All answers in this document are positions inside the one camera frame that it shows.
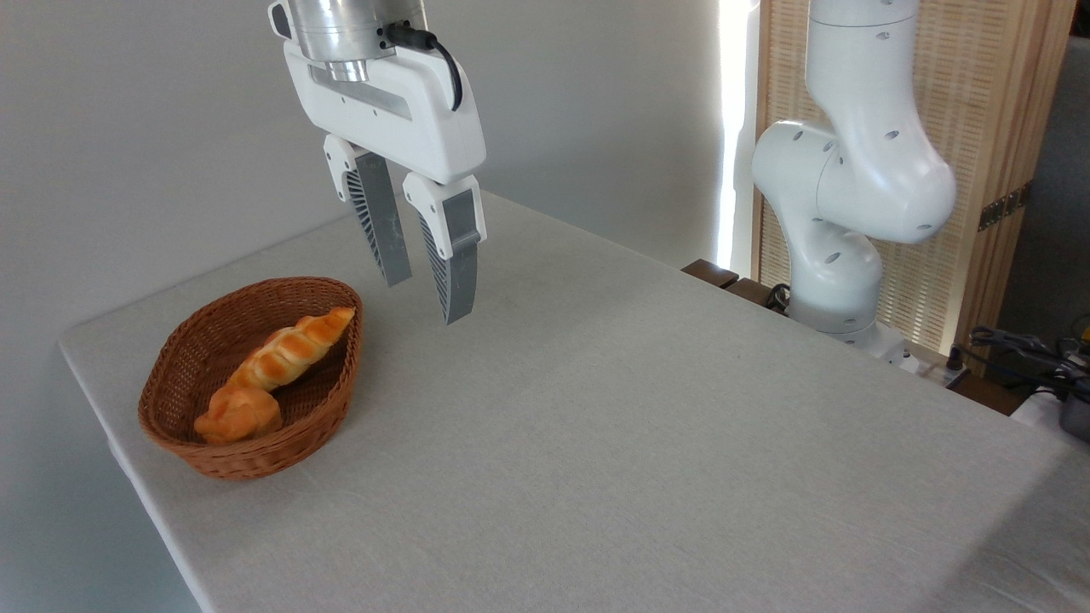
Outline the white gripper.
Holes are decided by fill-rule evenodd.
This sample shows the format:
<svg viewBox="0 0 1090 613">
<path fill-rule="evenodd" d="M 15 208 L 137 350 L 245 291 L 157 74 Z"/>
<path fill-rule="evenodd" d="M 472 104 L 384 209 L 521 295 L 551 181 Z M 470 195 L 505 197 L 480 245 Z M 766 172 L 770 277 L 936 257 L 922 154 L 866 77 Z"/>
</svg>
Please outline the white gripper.
<svg viewBox="0 0 1090 613">
<path fill-rule="evenodd" d="M 479 242 L 487 238 L 474 177 L 486 146 L 467 74 L 455 108 L 440 55 L 400 47 L 367 61 L 366 81 L 338 82 L 296 43 L 283 43 L 283 51 L 307 119 L 328 133 L 323 151 L 335 191 L 358 215 L 382 278 L 393 287 L 411 277 L 388 159 L 414 171 L 405 175 L 404 196 L 417 213 L 443 320 L 467 317 L 479 287 Z"/>
</svg>

